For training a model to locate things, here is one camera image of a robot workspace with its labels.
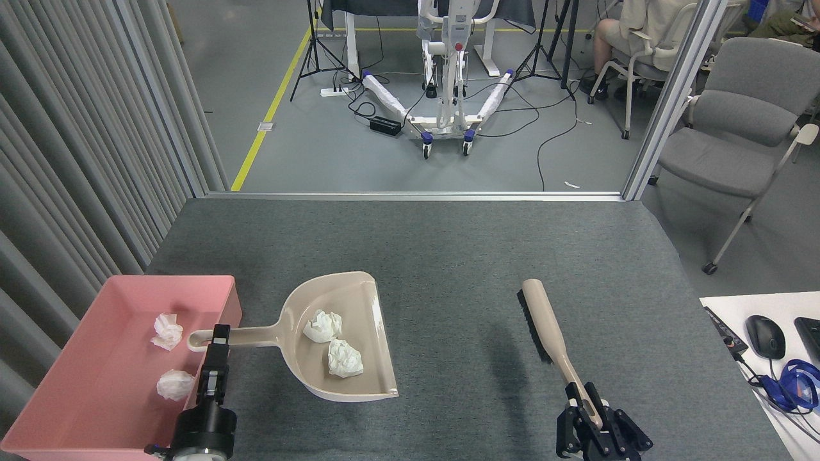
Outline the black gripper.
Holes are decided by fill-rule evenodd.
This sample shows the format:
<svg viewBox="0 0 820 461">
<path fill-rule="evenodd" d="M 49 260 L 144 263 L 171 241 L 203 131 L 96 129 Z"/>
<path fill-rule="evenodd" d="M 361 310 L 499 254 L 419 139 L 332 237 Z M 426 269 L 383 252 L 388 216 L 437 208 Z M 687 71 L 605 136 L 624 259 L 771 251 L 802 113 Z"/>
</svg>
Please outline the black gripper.
<svg viewBox="0 0 820 461">
<path fill-rule="evenodd" d="M 560 458 L 635 460 L 654 447 L 653 441 L 623 409 L 614 409 L 600 399 L 594 384 L 587 384 L 587 394 L 601 420 L 600 426 L 592 423 L 576 382 L 566 385 L 565 392 L 569 401 L 557 418 L 556 429 L 556 453 Z"/>
<path fill-rule="evenodd" d="M 229 371 L 229 332 L 226 324 L 215 324 L 211 339 L 211 367 L 203 366 L 197 379 L 196 405 L 176 419 L 172 452 L 234 451 L 237 415 L 222 405 Z M 213 399 L 217 403 L 204 403 Z"/>
</svg>

